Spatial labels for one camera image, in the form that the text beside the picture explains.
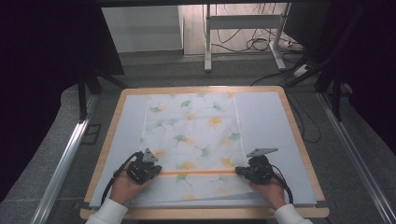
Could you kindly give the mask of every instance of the white sleeve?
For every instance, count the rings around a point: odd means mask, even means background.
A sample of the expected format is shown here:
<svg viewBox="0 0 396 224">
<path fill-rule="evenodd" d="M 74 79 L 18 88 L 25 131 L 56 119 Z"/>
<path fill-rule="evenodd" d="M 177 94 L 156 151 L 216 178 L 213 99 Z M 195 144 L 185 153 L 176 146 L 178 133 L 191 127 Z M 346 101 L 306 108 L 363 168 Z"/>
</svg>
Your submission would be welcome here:
<svg viewBox="0 0 396 224">
<path fill-rule="evenodd" d="M 86 224 L 120 224 L 127 211 L 127 207 L 106 198 L 99 211 L 91 215 Z"/>
<path fill-rule="evenodd" d="M 275 218 L 279 224 L 312 224 L 310 220 L 301 217 L 291 203 L 278 208 Z"/>
</svg>

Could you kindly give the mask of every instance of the wooden board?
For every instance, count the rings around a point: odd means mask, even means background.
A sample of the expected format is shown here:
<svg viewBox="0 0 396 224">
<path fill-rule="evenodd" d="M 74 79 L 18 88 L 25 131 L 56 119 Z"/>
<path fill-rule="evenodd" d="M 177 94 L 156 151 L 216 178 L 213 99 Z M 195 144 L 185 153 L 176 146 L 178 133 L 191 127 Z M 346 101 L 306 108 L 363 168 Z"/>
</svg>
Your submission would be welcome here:
<svg viewBox="0 0 396 224">
<path fill-rule="evenodd" d="M 277 86 L 266 87 L 181 87 L 181 88 L 147 88 L 147 89 L 128 89 L 124 90 L 120 96 L 113 119 L 107 132 L 107 136 L 96 164 L 95 171 L 92 175 L 92 181 L 89 185 L 84 202 L 88 203 L 92 199 L 93 192 L 99 181 L 101 173 L 103 172 L 106 158 L 109 153 L 111 143 L 120 120 L 120 114 L 126 97 L 128 95 L 139 94 L 178 94 L 178 93 L 202 93 L 202 92 L 263 92 L 263 91 L 277 91 L 282 105 L 285 109 L 288 121 L 293 132 L 294 139 L 299 148 L 305 169 L 308 173 L 309 179 L 313 186 L 314 192 L 318 202 L 325 201 L 324 195 L 320 188 L 318 179 L 313 169 L 311 160 L 307 154 L 303 139 L 300 135 L 294 116 L 290 109 L 288 99 L 282 88 Z M 327 217 L 329 215 L 329 208 L 316 206 L 300 206 L 297 211 L 303 217 Z M 81 209 L 80 215 L 82 218 L 87 219 L 89 215 L 94 214 L 96 210 Z M 217 207 L 217 208 L 131 208 L 124 218 L 127 219 L 260 219 L 273 217 L 274 211 L 270 207 Z"/>
</svg>

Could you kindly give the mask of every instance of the black curtain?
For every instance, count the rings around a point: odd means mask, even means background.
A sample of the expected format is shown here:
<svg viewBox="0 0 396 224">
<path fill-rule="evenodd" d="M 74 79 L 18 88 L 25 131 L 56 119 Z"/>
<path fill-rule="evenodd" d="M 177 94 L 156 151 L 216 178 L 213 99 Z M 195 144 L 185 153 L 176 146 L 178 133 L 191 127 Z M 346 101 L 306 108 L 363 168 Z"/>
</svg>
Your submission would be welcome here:
<svg viewBox="0 0 396 224">
<path fill-rule="evenodd" d="M 123 75 L 101 8 L 53 2 L 0 4 L 2 201 L 55 120 L 62 92 L 80 75 L 95 77 L 93 68 Z"/>
</svg>

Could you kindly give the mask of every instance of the white wall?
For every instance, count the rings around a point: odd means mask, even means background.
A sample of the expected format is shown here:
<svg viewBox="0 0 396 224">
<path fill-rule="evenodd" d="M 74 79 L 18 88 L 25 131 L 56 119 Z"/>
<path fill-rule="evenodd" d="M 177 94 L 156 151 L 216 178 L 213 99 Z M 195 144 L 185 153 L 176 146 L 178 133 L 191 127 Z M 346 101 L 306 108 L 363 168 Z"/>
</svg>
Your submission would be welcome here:
<svg viewBox="0 0 396 224">
<path fill-rule="evenodd" d="M 104 7 L 102 11 L 117 52 L 183 48 L 178 6 Z"/>
</svg>

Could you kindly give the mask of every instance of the yellow flower print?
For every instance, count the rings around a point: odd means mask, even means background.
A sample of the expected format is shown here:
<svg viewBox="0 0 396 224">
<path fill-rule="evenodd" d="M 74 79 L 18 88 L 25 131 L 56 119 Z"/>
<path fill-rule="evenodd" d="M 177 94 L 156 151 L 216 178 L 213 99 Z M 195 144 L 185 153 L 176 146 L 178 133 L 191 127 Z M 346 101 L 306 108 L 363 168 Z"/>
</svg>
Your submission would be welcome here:
<svg viewBox="0 0 396 224">
<path fill-rule="evenodd" d="M 233 168 L 234 167 L 234 165 L 233 165 L 233 163 L 231 162 L 231 159 L 229 158 L 229 159 L 225 159 L 225 158 L 222 158 L 221 157 L 221 164 L 223 164 L 225 167 L 227 167 L 227 168 Z"/>
<path fill-rule="evenodd" d="M 194 201 L 195 200 L 195 196 L 193 194 L 185 194 L 182 199 L 184 201 Z"/>
<path fill-rule="evenodd" d="M 222 119 L 221 118 L 213 118 L 209 120 L 209 126 L 213 127 L 214 129 L 216 129 L 216 127 L 222 123 Z"/>
<path fill-rule="evenodd" d="M 227 91 L 227 97 L 228 98 L 233 98 L 233 92 L 232 91 Z"/>
<path fill-rule="evenodd" d="M 195 119 L 195 115 L 192 113 L 187 113 L 184 115 L 184 117 L 186 117 L 187 120 L 193 120 Z"/>
<path fill-rule="evenodd" d="M 186 161 L 183 164 L 181 164 L 180 168 L 183 170 L 191 170 L 195 167 L 195 163 L 193 161 Z"/>
<path fill-rule="evenodd" d="M 227 188 L 224 188 L 224 187 L 219 187 L 219 188 L 216 190 L 216 193 L 217 193 L 218 195 L 228 195 L 228 194 L 230 193 L 230 190 L 227 189 Z"/>
<path fill-rule="evenodd" d="M 163 151 L 163 150 L 155 150 L 154 151 L 154 156 L 158 159 L 162 158 L 164 155 L 165 155 L 165 151 Z"/>
</svg>

